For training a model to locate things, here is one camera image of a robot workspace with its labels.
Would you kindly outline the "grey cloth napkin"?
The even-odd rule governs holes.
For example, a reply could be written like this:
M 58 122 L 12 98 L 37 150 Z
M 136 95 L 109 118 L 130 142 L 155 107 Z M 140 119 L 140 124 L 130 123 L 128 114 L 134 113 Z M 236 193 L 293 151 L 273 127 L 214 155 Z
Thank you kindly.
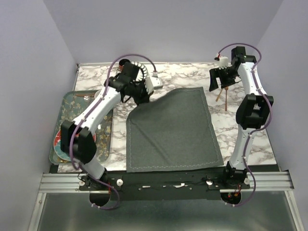
M 186 171 L 224 164 L 202 87 L 171 90 L 126 120 L 127 172 Z

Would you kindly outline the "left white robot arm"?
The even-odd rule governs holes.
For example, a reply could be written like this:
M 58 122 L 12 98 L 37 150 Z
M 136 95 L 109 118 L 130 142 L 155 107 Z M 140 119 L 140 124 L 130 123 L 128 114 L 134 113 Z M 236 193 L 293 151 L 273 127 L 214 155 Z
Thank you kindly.
M 94 101 L 73 120 L 65 120 L 60 127 L 60 149 L 70 159 L 74 169 L 81 169 L 91 176 L 90 184 L 102 190 L 107 183 L 106 168 L 97 158 L 94 134 L 104 117 L 124 98 L 135 99 L 138 103 L 149 101 L 154 90 L 151 77 L 143 63 L 122 59 L 115 76 L 110 76 L 103 84 Z

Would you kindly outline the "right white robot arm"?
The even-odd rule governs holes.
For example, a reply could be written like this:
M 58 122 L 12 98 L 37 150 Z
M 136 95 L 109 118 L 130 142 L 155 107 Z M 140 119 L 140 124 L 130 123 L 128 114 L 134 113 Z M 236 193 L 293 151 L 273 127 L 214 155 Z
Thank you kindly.
M 233 154 L 227 162 L 221 177 L 222 185 L 228 189 L 244 183 L 248 158 L 257 132 L 267 128 L 271 122 L 273 96 L 266 93 L 260 82 L 257 65 L 261 58 L 246 54 L 246 43 L 232 43 L 231 58 L 215 56 L 218 67 L 210 69 L 209 91 L 227 89 L 239 77 L 243 84 L 245 97 L 236 112 L 238 135 Z

